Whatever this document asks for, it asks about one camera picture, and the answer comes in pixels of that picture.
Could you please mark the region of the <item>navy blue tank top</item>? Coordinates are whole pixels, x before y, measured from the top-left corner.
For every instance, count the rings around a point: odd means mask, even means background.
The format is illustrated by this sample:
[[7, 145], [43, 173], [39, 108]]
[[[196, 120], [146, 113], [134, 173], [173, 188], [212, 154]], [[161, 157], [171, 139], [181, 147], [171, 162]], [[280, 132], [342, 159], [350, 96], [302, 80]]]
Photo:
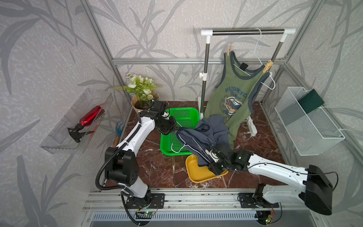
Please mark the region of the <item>navy blue tank top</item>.
[[228, 135], [229, 129], [220, 115], [203, 118], [195, 129], [181, 128], [176, 132], [177, 138], [185, 142], [185, 148], [198, 157], [199, 167], [208, 166], [211, 162], [205, 150], [217, 144], [229, 144]]

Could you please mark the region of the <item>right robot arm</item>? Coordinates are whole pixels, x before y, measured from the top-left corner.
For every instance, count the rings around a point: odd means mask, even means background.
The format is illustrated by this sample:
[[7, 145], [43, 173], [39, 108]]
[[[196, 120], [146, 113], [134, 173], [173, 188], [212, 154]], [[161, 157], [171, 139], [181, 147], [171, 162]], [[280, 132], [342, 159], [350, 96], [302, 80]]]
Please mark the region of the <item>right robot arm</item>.
[[332, 214], [332, 196], [335, 186], [327, 173], [314, 165], [308, 168], [289, 166], [258, 156], [248, 151], [237, 153], [219, 144], [206, 149], [208, 169], [214, 174], [224, 171], [240, 171], [265, 176], [282, 182], [280, 186], [261, 183], [249, 203], [257, 206], [275, 203], [303, 203], [315, 213]]

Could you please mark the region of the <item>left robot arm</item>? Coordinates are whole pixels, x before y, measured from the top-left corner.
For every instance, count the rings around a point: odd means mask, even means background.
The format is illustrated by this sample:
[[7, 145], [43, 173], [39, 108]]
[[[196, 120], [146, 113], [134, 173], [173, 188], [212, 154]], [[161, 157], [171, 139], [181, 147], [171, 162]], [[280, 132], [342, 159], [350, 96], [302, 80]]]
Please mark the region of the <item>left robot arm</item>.
[[157, 129], [162, 135], [176, 130], [176, 120], [166, 112], [167, 102], [153, 101], [151, 106], [137, 114], [137, 123], [116, 147], [105, 152], [105, 162], [95, 178], [98, 190], [120, 189], [125, 196], [149, 198], [149, 186], [139, 177], [137, 154], [148, 137]]

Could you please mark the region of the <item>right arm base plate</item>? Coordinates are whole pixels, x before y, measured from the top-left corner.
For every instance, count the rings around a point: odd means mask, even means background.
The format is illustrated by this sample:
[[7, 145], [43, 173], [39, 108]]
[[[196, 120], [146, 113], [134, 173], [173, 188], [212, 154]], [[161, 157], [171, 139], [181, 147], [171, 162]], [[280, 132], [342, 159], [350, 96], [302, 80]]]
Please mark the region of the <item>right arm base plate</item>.
[[262, 196], [255, 193], [239, 193], [237, 196], [241, 208], [279, 208], [279, 203], [269, 203]]

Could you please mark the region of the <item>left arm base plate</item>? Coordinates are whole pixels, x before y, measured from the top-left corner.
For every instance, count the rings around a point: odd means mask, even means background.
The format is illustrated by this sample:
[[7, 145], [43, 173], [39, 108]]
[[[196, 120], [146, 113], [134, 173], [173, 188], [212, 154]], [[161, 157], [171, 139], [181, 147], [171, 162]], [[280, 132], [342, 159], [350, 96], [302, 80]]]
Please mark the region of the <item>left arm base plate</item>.
[[126, 201], [128, 209], [141, 209], [144, 207], [152, 209], [162, 209], [164, 207], [165, 194], [150, 193], [145, 198], [129, 197]]

